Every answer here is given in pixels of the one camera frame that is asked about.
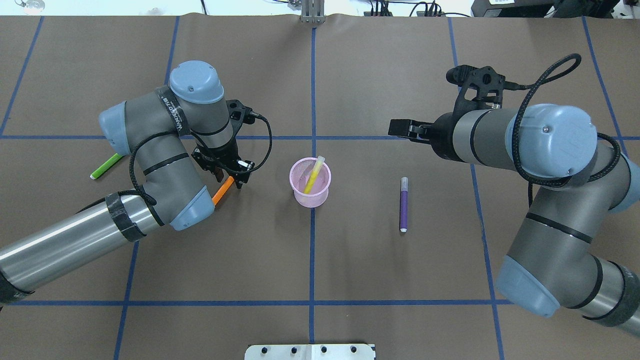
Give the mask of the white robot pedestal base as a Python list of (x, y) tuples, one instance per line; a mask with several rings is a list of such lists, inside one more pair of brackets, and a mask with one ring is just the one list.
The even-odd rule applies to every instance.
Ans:
[(256, 344), (245, 360), (376, 360), (374, 345), (365, 343)]

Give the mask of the aluminium frame post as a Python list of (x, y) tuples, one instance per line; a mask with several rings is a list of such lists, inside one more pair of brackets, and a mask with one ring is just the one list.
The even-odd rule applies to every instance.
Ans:
[(300, 3), (302, 23), (319, 25), (326, 21), (324, 0), (300, 0)]

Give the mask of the yellow highlighter pen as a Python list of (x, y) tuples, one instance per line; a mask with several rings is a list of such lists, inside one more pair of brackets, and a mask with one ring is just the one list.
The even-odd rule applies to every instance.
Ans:
[(323, 164), (325, 162), (326, 158), (324, 156), (320, 156), (318, 155), (317, 159), (315, 160), (313, 166), (311, 167), (311, 171), (310, 171), (310, 175), (307, 178), (307, 182), (305, 184), (304, 190), (302, 193), (306, 194), (306, 195), (310, 195), (313, 187), (315, 185), (315, 183), (317, 182), (317, 178), (318, 175), (320, 174), (320, 171), (323, 168)]

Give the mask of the pink mesh pen holder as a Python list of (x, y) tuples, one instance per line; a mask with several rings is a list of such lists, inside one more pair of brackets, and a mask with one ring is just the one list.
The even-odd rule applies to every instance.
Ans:
[(302, 158), (289, 171), (295, 200), (306, 208), (320, 207), (329, 196), (332, 173), (323, 156)]

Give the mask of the orange highlighter pen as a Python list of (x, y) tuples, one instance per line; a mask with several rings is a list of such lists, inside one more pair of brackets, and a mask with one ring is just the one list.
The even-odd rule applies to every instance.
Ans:
[(224, 198), (226, 193), (229, 191), (231, 186), (234, 184), (233, 176), (228, 176), (224, 182), (222, 182), (219, 189), (215, 192), (214, 196), (211, 198), (215, 207), (217, 207), (218, 203)]

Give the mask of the green highlighter pen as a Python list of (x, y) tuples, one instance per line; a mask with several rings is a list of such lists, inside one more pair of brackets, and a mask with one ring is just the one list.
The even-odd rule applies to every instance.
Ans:
[(89, 178), (91, 180), (98, 180), (103, 175), (105, 175), (113, 166), (115, 166), (119, 161), (123, 159), (123, 155), (119, 153), (114, 153), (108, 160), (103, 162), (96, 170), (92, 171), (89, 174)]

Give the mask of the purple highlighter pen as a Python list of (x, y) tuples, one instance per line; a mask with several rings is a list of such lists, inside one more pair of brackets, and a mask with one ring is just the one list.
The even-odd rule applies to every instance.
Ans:
[(398, 210), (398, 229), (401, 233), (409, 230), (409, 178), (402, 177), (400, 180), (400, 199)]

